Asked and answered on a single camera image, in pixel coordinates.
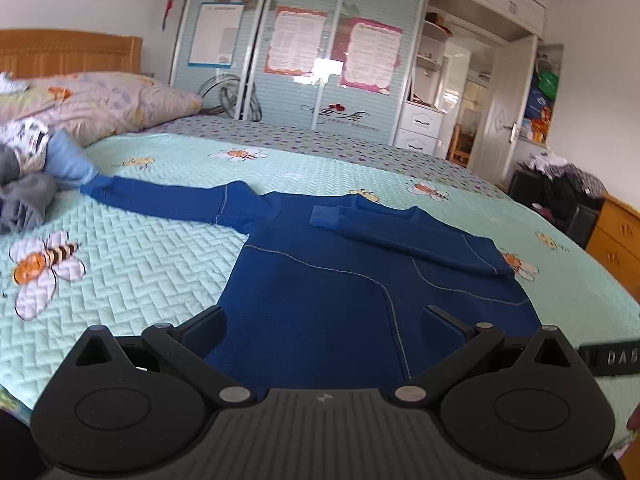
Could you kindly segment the operator hand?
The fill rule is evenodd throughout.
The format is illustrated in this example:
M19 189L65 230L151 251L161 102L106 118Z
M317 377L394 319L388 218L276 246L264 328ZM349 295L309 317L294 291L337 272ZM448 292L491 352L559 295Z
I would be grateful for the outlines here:
M640 430L640 404L637 405L637 407L634 409L634 412L628 418L626 428L629 431Z

